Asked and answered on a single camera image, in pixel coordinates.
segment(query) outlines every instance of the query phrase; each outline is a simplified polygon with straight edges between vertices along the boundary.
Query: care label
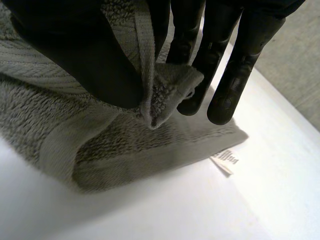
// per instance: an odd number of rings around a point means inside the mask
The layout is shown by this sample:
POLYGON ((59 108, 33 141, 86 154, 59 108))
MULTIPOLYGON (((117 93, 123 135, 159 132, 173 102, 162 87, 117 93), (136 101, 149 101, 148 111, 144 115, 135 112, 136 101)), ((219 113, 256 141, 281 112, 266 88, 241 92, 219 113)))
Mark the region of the care label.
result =
POLYGON ((239 158, 229 149, 216 153, 210 159, 227 174, 234 174, 239 158))

